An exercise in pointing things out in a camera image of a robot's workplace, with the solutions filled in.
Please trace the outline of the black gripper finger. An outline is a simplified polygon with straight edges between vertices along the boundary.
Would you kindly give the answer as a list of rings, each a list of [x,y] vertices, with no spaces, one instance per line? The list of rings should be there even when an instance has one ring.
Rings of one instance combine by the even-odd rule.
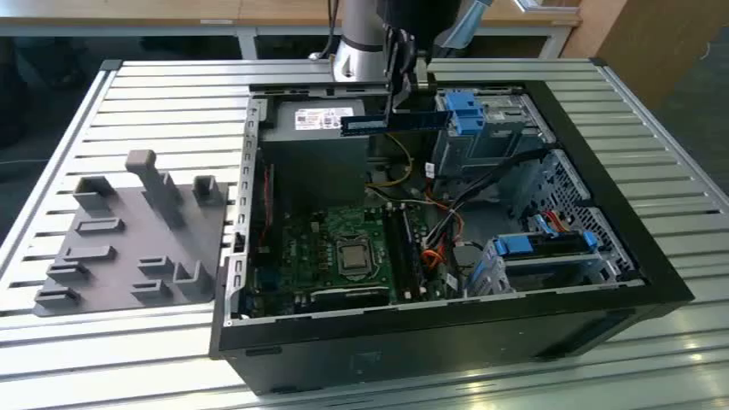
[[[403,29],[385,26],[388,100],[385,105],[385,124],[399,105],[411,93],[411,76],[415,64],[415,44],[412,35]]]
[[[413,65],[412,99],[419,108],[435,107],[435,94],[437,87],[433,75],[428,71],[429,55],[425,50],[417,50]]]

